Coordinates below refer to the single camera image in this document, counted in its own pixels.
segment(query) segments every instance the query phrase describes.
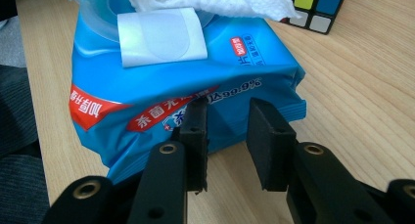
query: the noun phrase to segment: screw hole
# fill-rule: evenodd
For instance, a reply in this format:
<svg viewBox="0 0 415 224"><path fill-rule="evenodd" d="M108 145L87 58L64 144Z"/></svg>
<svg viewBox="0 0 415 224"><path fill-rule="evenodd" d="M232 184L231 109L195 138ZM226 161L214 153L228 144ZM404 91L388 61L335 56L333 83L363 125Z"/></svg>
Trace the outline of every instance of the screw hole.
<svg viewBox="0 0 415 224"><path fill-rule="evenodd" d="M79 185L74 191L73 196L78 200L88 199L97 194L101 189L101 183L92 180Z"/></svg>
<svg viewBox="0 0 415 224"><path fill-rule="evenodd" d="M406 185L403 187L403 191L405 191L409 197L415 199L415 185Z"/></svg>
<svg viewBox="0 0 415 224"><path fill-rule="evenodd" d="M173 154L177 151L177 147L172 144L162 145L160 147L160 152L162 154Z"/></svg>
<svg viewBox="0 0 415 224"><path fill-rule="evenodd" d="M373 220L369 212L359 208L354 210L354 215L364 222L371 222Z"/></svg>
<svg viewBox="0 0 415 224"><path fill-rule="evenodd" d="M149 217L152 219L159 219L164 216L164 209L162 207L154 207L149 211Z"/></svg>
<svg viewBox="0 0 415 224"><path fill-rule="evenodd" d="M317 155L317 156L321 156L324 154L324 150L321 149L320 147L314 146L314 145L307 145L304 147L305 151L313 154L313 155Z"/></svg>

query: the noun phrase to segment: gray cloth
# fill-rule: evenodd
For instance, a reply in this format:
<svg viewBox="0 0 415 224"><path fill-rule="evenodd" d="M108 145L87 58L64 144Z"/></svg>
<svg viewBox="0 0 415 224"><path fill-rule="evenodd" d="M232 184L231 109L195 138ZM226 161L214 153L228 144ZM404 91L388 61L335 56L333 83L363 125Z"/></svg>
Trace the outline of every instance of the gray cloth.
<svg viewBox="0 0 415 224"><path fill-rule="evenodd" d="M26 155L0 159L0 223L39 224L49 208L42 160Z"/></svg>
<svg viewBox="0 0 415 224"><path fill-rule="evenodd" d="M26 68L0 66L0 224L39 224L48 207Z"/></svg>
<svg viewBox="0 0 415 224"><path fill-rule="evenodd" d="M19 17L10 18L0 29L0 65L26 67Z"/></svg>
<svg viewBox="0 0 415 224"><path fill-rule="evenodd" d="M26 68L0 66L0 157L37 140Z"/></svg>

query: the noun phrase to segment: metal screw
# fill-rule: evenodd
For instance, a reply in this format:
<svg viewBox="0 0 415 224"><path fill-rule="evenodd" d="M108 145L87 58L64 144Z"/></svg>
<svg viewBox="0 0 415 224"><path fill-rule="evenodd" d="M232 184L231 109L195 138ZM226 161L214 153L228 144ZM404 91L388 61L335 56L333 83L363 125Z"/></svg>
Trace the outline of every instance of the metal screw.
<svg viewBox="0 0 415 224"><path fill-rule="evenodd" d="M415 185L405 185L403 186L403 191L405 191L409 197L415 199Z"/></svg>
<svg viewBox="0 0 415 224"><path fill-rule="evenodd" d="M173 144L166 144L160 147L160 152L162 154L173 154L177 151L177 147Z"/></svg>
<svg viewBox="0 0 415 224"><path fill-rule="evenodd" d="M316 156L321 156L324 154L324 150L315 145L307 145L304 147L304 149L306 152Z"/></svg>
<svg viewBox="0 0 415 224"><path fill-rule="evenodd" d="M79 185L72 195L78 200L84 200L97 194L100 189L101 183L98 180L91 180Z"/></svg>

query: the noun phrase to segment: wooden surface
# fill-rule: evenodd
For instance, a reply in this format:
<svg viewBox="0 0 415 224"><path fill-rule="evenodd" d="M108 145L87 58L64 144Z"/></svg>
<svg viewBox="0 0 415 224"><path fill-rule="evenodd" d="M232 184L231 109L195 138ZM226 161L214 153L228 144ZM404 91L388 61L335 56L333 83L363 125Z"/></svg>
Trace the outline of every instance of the wooden surface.
<svg viewBox="0 0 415 224"><path fill-rule="evenodd" d="M69 116L78 6L17 0L50 201L108 169L80 146ZM356 179L385 190L415 179L415 0L346 0L330 35L272 27L307 72L299 141L331 149ZM260 190L246 146L208 161L208 192L189 194L189 223L291 223L285 194Z"/></svg>

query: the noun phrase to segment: white sticker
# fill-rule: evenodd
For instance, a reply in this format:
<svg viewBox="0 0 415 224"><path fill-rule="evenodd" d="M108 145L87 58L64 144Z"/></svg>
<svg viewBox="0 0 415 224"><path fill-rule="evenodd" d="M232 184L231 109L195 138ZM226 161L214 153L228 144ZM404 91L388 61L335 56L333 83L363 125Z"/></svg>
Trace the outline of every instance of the white sticker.
<svg viewBox="0 0 415 224"><path fill-rule="evenodd" d="M118 15L122 65L202 60L208 51L193 8Z"/></svg>

